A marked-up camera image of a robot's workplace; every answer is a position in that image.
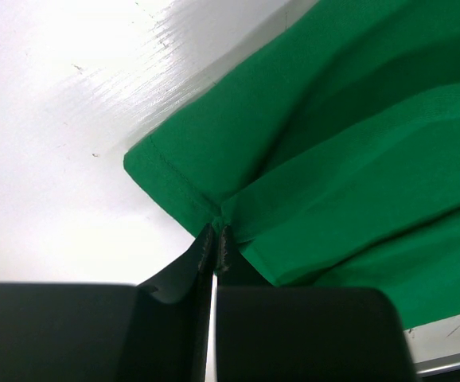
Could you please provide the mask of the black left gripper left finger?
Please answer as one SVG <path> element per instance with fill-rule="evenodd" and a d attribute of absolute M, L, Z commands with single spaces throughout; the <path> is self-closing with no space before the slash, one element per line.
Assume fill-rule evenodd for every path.
<path fill-rule="evenodd" d="M 0 381 L 201 381 L 214 231 L 133 285 L 0 283 Z"/>

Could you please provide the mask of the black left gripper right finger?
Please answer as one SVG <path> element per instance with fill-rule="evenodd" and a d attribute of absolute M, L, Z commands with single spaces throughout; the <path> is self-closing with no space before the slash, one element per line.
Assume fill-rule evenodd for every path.
<path fill-rule="evenodd" d="M 370 288 L 273 287 L 236 281 L 246 264 L 220 233 L 216 289 L 219 381 L 415 381 L 400 317 Z"/>

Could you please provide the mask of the green t shirt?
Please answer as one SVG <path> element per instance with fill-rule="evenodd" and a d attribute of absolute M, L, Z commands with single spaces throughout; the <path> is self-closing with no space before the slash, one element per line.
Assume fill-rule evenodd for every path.
<path fill-rule="evenodd" d="M 124 156 L 271 284 L 460 314 L 460 1 L 320 1 Z"/>

